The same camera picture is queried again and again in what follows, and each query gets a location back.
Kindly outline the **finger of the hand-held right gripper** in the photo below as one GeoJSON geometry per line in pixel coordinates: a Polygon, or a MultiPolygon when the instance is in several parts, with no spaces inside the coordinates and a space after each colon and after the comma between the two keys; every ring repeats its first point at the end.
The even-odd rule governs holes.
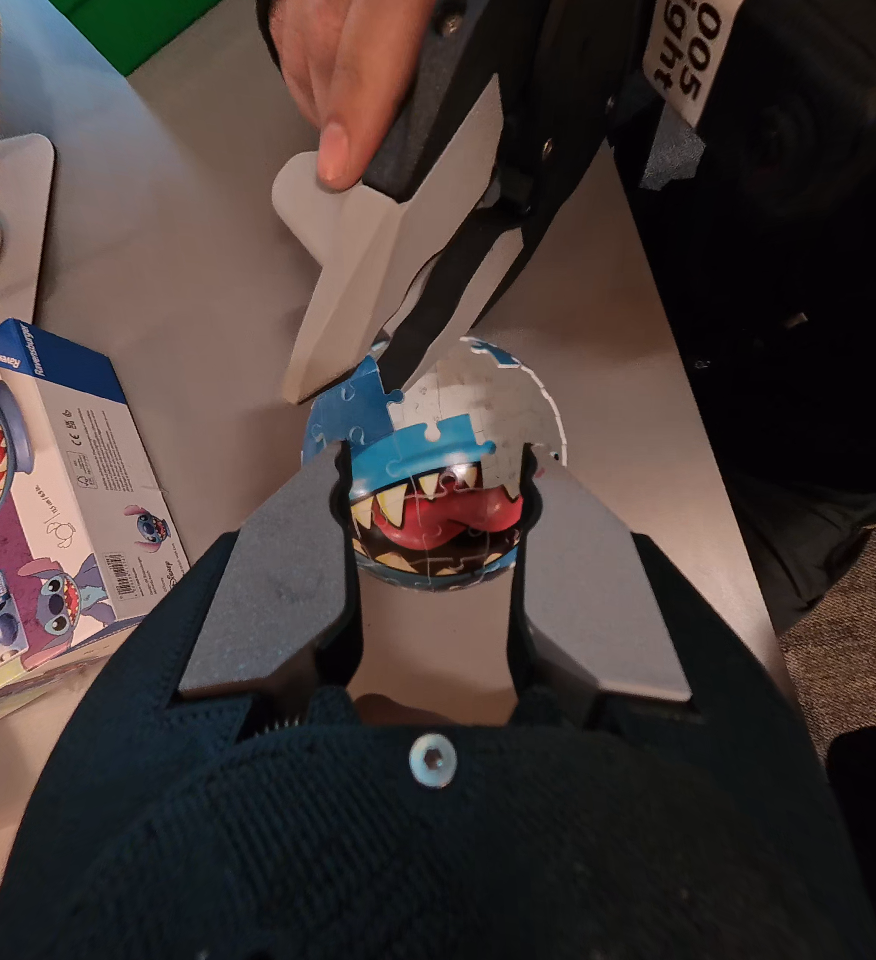
{"type": "Polygon", "coordinates": [[[327,189],[315,151],[284,164],[282,221],[322,268],[284,375],[286,402],[305,402],[360,364],[420,270],[484,195],[503,125],[494,75],[406,201],[363,183],[327,189]]]}
{"type": "Polygon", "coordinates": [[[408,387],[478,321],[524,247],[504,213],[471,213],[438,255],[381,355],[385,393],[408,387]]]}

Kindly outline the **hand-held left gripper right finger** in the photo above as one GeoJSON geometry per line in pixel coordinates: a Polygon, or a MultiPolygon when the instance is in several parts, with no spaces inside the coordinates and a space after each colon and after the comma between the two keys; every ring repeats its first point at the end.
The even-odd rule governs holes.
{"type": "Polygon", "coordinates": [[[560,462],[524,447],[507,662],[517,695],[688,703],[692,691],[630,529],[560,462]]]}

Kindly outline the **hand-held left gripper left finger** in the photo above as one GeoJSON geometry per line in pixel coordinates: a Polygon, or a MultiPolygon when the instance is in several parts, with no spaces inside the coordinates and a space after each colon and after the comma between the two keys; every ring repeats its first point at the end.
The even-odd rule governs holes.
{"type": "Polygon", "coordinates": [[[327,448],[240,529],[180,692],[346,687],[362,657],[347,448],[327,448]]]}

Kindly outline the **blue puzzle ball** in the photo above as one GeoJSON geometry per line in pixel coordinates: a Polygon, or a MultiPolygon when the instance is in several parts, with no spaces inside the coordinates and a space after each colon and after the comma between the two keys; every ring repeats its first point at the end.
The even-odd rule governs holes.
{"type": "Polygon", "coordinates": [[[406,390],[384,389],[378,355],[313,402],[301,462],[348,445],[356,562],[434,592],[512,567],[523,532],[525,445],[565,465],[557,405],[538,375],[492,342],[461,337],[406,390]]]}

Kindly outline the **cartoon printed puzzle box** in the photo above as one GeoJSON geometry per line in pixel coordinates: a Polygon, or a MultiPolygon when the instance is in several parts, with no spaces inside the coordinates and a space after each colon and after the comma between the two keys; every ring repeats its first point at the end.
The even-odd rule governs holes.
{"type": "Polygon", "coordinates": [[[112,654],[189,566],[111,361],[0,323],[0,718],[112,654]]]}

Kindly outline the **person's right hand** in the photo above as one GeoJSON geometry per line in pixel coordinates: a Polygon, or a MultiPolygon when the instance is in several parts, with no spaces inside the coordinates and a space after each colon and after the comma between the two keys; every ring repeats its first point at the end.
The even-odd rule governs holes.
{"type": "Polygon", "coordinates": [[[317,173],[353,186],[415,73],[434,1],[279,1],[266,14],[285,84],[320,132],[317,173]]]}

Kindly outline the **green plastic bin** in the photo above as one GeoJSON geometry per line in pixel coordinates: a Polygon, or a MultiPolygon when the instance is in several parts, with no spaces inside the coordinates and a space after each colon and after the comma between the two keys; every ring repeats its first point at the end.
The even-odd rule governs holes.
{"type": "Polygon", "coordinates": [[[122,76],[128,77],[218,1],[51,1],[122,76]]]}

